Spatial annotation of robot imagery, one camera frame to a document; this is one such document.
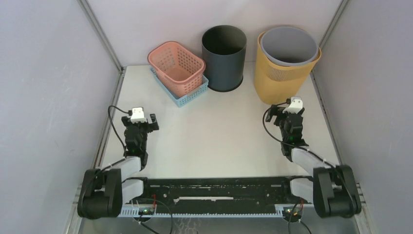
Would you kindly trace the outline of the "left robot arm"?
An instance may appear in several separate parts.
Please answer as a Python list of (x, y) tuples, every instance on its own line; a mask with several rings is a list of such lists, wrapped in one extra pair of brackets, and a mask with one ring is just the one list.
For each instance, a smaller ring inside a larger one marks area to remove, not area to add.
[(85, 172), (77, 204), (80, 217), (117, 217), (122, 206), (131, 199), (135, 198), (140, 203), (151, 200), (151, 188), (144, 185), (143, 179), (131, 176), (147, 165), (148, 134), (159, 130), (156, 115), (150, 114), (149, 120), (127, 116), (121, 120), (125, 126), (124, 157), (105, 168)]

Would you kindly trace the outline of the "dark blue cylindrical bin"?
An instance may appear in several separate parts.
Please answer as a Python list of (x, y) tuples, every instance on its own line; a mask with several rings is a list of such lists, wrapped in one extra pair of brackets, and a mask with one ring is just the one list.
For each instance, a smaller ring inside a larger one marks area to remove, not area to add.
[(216, 92), (237, 89), (244, 78), (247, 38), (232, 25), (214, 26), (202, 36), (202, 59), (208, 87)]

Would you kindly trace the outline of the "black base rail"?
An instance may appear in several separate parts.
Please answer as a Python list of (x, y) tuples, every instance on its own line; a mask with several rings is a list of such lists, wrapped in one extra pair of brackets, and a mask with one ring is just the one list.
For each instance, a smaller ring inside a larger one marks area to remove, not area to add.
[(288, 209), (313, 208), (314, 205), (292, 195), (294, 176), (239, 178), (172, 178), (144, 179), (143, 194), (124, 206), (138, 208), (165, 207), (180, 211), (269, 211), (278, 206)]

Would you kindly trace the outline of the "grey inner bin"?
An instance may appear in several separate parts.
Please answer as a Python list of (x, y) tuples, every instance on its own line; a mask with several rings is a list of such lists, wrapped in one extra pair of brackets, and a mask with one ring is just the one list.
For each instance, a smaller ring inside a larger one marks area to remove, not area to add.
[(293, 26), (277, 26), (259, 39), (264, 55), (279, 66), (301, 66), (316, 59), (319, 46), (305, 30)]

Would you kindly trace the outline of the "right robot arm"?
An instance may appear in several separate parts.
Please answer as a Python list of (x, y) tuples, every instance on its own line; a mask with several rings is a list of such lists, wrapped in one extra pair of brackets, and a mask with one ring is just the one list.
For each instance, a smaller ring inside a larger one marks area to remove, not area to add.
[(340, 216), (350, 218), (362, 210), (357, 184), (348, 165), (333, 165), (312, 150), (302, 137), (304, 109), (289, 112), (282, 103), (271, 105), (263, 114), (266, 124), (275, 117), (274, 125), (281, 132), (281, 139), (272, 137), (281, 144), (282, 154), (302, 167), (311, 179), (303, 182), (309, 187), (305, 200), (313, 203), (321, 218)]

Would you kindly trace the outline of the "pink plastic basket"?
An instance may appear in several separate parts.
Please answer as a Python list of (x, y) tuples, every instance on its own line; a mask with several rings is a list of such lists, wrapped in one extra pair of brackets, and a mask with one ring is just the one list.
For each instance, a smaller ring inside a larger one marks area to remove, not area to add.
[(160, 81), (179, 98), (203, 83), (205, 62), (175, 41), (165, 42), (153, 49), (147, 60)]

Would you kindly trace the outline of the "yellow perforated bin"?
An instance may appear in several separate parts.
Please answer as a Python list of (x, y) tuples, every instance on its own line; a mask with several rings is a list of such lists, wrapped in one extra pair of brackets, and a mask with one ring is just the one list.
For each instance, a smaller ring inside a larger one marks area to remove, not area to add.
[(300, 87), (321, 58), (322, 52), (319, 47), (319, 55), (314, 61), (306, 65), (276, 65), (264, 55), (260, 48), (259, 39), (264, 32), (257, 38), (254, 87), (262, 102), (266, 104), (276, 104), (297, 94)]

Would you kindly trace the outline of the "blue plastic basket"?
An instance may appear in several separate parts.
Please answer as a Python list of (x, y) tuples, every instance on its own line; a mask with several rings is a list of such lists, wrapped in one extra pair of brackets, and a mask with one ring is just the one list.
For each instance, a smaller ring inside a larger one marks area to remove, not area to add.
[(200, 96), (202, 93), (206, 92), (208, 89), (208, 82), (209, 80), (203, 75), (203, 80), (202, 84), (194, 89), (193, 91), (189, 92), (188, 94), (182, 96), (182, 97), (177, 97), (176, 94), (174, 94), (171, 90), (169, 90), (158, 78), (155, 69), (150, 67), (150, 71), (152, 72), (154, 79), (156, 82), (160, 85), (160, 87), (167, 93), (167, 95), (170, 97), (170, 99), (176, 104), (177, 107), (182, 107), (192, 101), (193, 99), (197, 98)]

